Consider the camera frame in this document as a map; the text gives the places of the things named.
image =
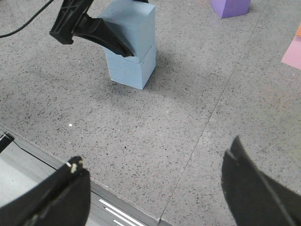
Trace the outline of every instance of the light blue cube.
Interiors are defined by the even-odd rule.
[[[123,57],[103,48],[111,80],[143,89],[156,66],[155,6],[114,0],[99,17],[134,54]]]

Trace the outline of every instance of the stacked blue blocks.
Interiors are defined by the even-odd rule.
[[[103,48],[111,80],[143,89],[156,66],[155,6],[134,0],[114,0],[99,16],[134,56]]]

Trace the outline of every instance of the purple block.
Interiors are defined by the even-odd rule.
[[[211,6],[220,18],[244,15],[248,12],[251,0],[211,0]]]

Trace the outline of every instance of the orange object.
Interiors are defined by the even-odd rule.
[[[299,28],[298,28],[298,30],[297,30],[297,35],[298,35],[299,37],[301,37],[301,25],[299,26]]]

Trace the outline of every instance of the speckled gray floor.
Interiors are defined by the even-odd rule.
[[[1,33],[43,1],[1,0]],[[143,91],[110,81],[104,52],[48,35],[61,1],[0,39],[0,122],[175,226],[234,225],[220,188],[234,136],[268,175],[301,186],[301,71],[281,63],[301,1],[253,0],[219,19],[209,0],[156,5],[157,67]],[[110,1],[95,1],[97,16]]]

